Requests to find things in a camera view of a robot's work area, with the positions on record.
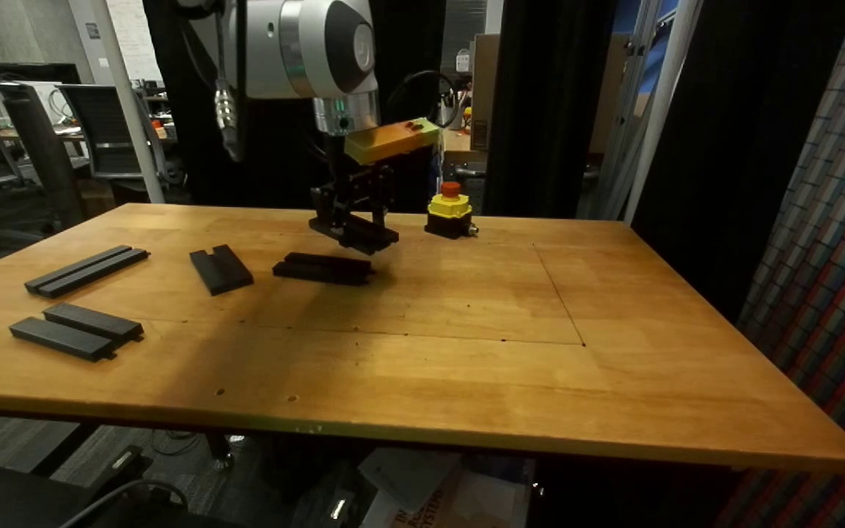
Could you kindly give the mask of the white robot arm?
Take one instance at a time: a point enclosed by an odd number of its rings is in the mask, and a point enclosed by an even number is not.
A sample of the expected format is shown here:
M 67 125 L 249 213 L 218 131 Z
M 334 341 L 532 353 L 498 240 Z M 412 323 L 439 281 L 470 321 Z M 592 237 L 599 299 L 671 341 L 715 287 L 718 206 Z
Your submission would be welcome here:
M 326 137 L 379 125 L 369 0 L 177 0 L 186 29 L 212 32 L 214 123 L 244 159 L 247 106 L 312 99 Z

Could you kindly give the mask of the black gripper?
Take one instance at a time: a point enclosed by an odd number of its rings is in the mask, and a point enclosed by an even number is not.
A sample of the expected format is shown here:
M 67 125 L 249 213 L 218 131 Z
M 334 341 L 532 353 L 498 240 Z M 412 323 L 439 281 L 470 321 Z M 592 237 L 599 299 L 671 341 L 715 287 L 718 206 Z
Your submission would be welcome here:
M 340 227 L 346 221 L 343 202 L 372 202 L 372 224 L 384 228 L 394 200 L 390 175 L 381 167 L 353 161 L 334 134 L 324 134 L 315 153 L 326 167 L 326 180 L 312 190 L 315 224 L 321 228 Z

